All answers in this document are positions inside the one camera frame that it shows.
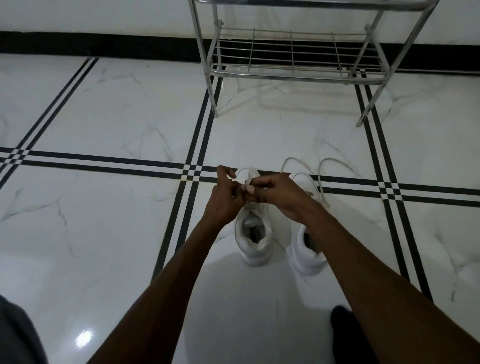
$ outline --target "hand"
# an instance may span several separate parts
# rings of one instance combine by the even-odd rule
[[[288,173],[254,178],[247,186],[248,201],[275,205],[291,220],[305,224],[304,212],[315,201],[288,176]]]
[[[241,208],[245,206],[245,199],[241,184],[227,177],[227,175],[232,178],[236,177],[232,169],[218,166],[216,174],[217,184],[213,188],[203,219],[214,227],[222,229],[237,217]]]

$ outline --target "marble floor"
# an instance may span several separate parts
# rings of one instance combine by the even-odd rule
[[[218,164],[288,157],[348,165],[323,164],[330,212],[480,340],[480,78],[397,74],[361,128],[375,87],[215,79],[214,119],[191,63],[1,54],[0,85],[0,294],[52,364],[98,349],[200,219]],[[269,212],[264,267],[231,224],[219,234],[175,363],[334,362],[345,296],[330,268],[291,267]]]

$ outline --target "black baseboard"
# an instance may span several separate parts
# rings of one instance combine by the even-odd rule
[[[210,39],[204,40],[206,49],[210,43]],[[394,43],[382,46],[390,63],[402,47]],[[479,72],[480,63],[475,57],[479,49],[480,46],[414,44],[400,68],[404,71]],[[0,53],[200,62],[196,39],[160,36],[0,32]]]

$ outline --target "white wall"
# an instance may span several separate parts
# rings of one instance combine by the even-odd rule
[[[209,5],[198,5],[204,36],[212,37]],[[276,30],[358,32],[367,12],[219,7],[230,26]],[[381,23],[382,42],[401,42],[418,15],[390,13]],[[480,45],[480,1],[440,0],[417,43]],[[194,37],[187,0],[2,0],[0,30],[84,32]]]

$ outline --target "wire rack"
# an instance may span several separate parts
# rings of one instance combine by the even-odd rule
[[[362,52],[365,37],[365,33],[221,28],[209,58],[210,72],[223,77],[261,75],[267,79],[358,83],[350,70]],[[219,71],[222,66],[227,70]],[[371,45],[363,50],[357,67],[369,76],[366,83],[370,84],[382,83],[389,69],[383,51]]]
[[[357,122],[361,126],[388,81],[425,26],[439,0],[188,0],[207,90],[218,117],[211,75],[355,85],[379,85]],[[215,36],[208,53],[200,27],[197,2],[212,5]],[[365,33],[300,33],[224,27],[217,5],[375,10]],[[376,30],[385,11],[420,12],[401,51],[389,64]]]

